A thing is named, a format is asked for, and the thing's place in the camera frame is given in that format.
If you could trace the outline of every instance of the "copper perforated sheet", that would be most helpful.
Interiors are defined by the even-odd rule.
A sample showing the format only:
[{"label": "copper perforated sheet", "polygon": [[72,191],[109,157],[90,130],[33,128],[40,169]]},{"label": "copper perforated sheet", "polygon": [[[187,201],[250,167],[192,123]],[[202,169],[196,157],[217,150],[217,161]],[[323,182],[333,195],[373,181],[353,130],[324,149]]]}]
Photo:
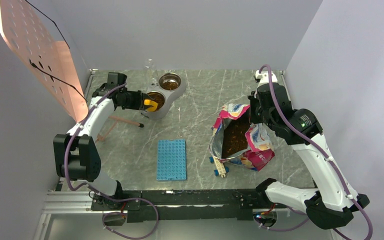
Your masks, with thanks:
[{"label": "copper perforated sheet", "polygon": [[[0,0],[0,34],[23,64],[30,69],[59,104],[76,121],[88,114],[83,91],[67,44],[54,41],[35,11],[25,0]],[[34,68],[73,85],[62,83]]]}]

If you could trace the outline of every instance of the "white wall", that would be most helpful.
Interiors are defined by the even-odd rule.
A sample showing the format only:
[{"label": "white wall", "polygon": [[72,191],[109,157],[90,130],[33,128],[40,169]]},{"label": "white wall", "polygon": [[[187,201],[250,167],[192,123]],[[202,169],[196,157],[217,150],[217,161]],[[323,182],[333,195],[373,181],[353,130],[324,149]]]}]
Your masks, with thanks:
[{"label": "white wall", "polygon": [[[384,1],[324,0],[286,70],[295,108],[312,110],[384,239]],[[363,239],[361,214],[343,228]]]},{"label": "white wall", "polygon": [[286,69],[322,0],[52,0],[91,67]]},{"label": "white wall", "polygon": [[[63,33],[67,33],[48,3],[41,1],[38,7],[56,18]],[[68,34],[66,38],[85,86],[88,68]],[[65,133],[73,123],[9,50],[0,34],[0,240],[32,239],[46,192],[58,180],[53,138]]]}]

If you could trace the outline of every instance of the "marble surface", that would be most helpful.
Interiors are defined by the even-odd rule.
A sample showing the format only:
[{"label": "marble surface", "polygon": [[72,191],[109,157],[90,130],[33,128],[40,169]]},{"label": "marble surface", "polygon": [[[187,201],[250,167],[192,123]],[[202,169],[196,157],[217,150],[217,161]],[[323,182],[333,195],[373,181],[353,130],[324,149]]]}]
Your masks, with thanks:
[{"label": "marble surface", "polygon": [[[96,71],[91,82],[92,92],[107,81],[108,72],[127,75],[127,88],[144,90],[142,70]],[[180,75],[187,83],[185,93],[175,100],[168,114],[160,120],[145,118],[139,111],[118,108],[114,116],[144,124],[144,128],[118,123],[103,142],[97,142],[102,171],[121,182],[125,190],[193,190],[255,188],[266,178],[298,188],[312,188],[313,180],[303,161],[267,128],[273,142],[275,157],[259,172],[229,164],[226,178],[214,175],[215,166],[209,162],[208,144],[211,126],[223,104],[249,103],[247,95],[257,84],[252,70],[171,70],[158,71]],[[280,84],[282,78],[275,72]],[[113,124],[108,119],[101,134]],[[157,181],[158,140],[185,139],[187,180]]]}]

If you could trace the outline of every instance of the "yellow object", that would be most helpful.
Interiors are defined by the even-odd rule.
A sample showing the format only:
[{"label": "yellow object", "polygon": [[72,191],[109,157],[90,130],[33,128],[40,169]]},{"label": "yellow object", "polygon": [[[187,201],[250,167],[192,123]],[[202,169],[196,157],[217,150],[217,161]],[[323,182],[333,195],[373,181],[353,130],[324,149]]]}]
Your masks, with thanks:
[{"label": "yellow object", "polygon": [[151,106],[151,107],[148,107],[146,109],[148,112],[155,112],[155,110],[157,110],[157,107],[158,107],[158,103],[156,103],[155,101],[149,100],[149,99],[145,99],[143,101],[143,105]]}]

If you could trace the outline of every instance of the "blue building block plate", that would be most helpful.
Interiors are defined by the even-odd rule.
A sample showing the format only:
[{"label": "blue building block plate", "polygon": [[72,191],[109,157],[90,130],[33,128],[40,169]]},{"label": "blue building block plate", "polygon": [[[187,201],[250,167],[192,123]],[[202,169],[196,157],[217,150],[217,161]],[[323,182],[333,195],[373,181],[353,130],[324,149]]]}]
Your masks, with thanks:
[{"label": "blue building block plate", "polygon": [[158,141],[156,180],[186,180],[186,145],[184,139]]}]

